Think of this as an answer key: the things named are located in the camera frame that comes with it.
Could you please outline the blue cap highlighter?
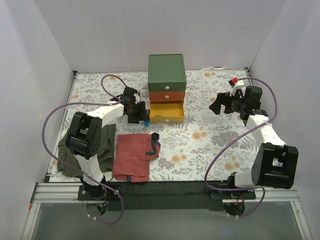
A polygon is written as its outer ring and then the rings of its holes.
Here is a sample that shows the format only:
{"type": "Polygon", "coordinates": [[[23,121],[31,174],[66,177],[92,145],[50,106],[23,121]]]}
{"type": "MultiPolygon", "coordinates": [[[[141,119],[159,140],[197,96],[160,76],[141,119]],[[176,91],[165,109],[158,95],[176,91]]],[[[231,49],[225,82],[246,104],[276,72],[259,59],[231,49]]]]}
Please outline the blue cap highlighter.
{"type": "Polygon", "coordinates": [[[149,126],[150,126],[150,121],[149,121],[149,120],[145,121],[145,122],[144,122],[144,126],[145,126],[145,127],[149,127],[149,126]]]}

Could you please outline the yellow drawer box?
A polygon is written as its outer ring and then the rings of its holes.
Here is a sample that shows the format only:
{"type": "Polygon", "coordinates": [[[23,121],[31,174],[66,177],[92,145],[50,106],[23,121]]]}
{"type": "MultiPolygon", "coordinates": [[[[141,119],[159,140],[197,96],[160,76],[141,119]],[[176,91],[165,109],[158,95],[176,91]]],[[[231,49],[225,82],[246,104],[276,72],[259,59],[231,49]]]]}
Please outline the yellow drawer box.
{"type": "Polygon", "coordinates": [[[151,123],[183,123],[184,101],[151,101],[149,119],[151,123]]]}

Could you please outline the red drawer box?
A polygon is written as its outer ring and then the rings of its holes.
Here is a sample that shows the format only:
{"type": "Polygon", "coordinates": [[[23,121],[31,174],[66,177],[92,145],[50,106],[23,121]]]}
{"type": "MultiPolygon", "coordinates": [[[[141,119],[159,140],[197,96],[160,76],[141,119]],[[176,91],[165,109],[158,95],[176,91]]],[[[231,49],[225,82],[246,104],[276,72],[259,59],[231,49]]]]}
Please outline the red drawer box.
{"type": "Polygon", "coordinates": [[[183,101],[185,91],[154,91],[149,92],[150,101],[183,101]]]}

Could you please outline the green drawer box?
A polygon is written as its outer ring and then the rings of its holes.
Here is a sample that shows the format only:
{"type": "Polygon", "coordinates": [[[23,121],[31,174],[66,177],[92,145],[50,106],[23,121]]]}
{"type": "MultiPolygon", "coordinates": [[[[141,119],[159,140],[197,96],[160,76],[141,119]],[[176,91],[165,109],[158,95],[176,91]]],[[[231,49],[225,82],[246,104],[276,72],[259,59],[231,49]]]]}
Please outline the green drawer box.
{"type": "Polygon", "coordinates": [[[149,92],[184,92],[187,78],[183,54],[150,54],[147,84],[149,92]]]}

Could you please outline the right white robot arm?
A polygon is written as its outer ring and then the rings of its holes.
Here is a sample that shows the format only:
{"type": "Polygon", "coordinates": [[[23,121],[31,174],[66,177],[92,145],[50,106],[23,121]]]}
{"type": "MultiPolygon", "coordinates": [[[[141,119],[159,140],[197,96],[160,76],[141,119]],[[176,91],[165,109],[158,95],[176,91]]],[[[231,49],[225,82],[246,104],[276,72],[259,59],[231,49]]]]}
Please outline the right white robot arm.
{"type": "Polygon", "coordinates": [[[222,106],[225,114],[238,113],[259,147],[251,169],[233,172],[222,186],[232,199],[258,186],[290,189],[294,184],[299,151],[281,140],[271,126],[267,112],[260,108],[262,94],[257,86],[248,86],[245,91],[238,88],[218,93],[209,106],[216,115],[222,106]]]}

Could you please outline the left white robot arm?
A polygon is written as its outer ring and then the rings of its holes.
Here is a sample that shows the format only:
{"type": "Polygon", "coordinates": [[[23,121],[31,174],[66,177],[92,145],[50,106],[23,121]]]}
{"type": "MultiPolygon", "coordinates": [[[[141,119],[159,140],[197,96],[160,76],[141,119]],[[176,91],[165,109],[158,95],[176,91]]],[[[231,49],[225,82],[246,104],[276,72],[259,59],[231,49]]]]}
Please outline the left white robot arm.
{"type": "Polygon", "coordinates": [[[106,187],[101,184],[104,174],[98,161],[102,128],[122,116],[127,116],[130,124],[145,122],[149,113],[145,102],[141,101],[140,92],[127,86],[118,98],[96,105],[98,108],[95,110],[85,113],[78,111],[73,115],[65,145],[76,157],[83,172],[83,181],[90,185],[89,194],[95,200],[101,200],[107,193],[106,187]]]}

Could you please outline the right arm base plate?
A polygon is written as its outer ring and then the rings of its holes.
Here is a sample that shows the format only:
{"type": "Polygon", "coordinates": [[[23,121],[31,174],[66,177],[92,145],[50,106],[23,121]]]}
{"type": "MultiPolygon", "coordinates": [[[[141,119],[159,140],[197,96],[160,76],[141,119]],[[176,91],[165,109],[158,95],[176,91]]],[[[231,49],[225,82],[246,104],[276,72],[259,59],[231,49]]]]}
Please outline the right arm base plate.
{"type": "Polygon", "coordinates": [[[209,196],[212,200],[255,200],[256,194],[254,191],[224,191],[224,190],[209,190],[209,196]]]}

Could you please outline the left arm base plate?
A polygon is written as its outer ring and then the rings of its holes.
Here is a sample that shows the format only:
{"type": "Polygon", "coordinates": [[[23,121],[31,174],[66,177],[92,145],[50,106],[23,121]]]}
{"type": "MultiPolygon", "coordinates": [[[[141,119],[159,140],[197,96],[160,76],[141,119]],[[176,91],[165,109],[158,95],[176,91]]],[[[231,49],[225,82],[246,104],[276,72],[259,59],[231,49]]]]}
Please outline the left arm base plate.
{"type": "Polygon", "coordinates": [[[78,201],[118,201],[119,196],[103,186],[80,185],[77,195],[78,201]]]}

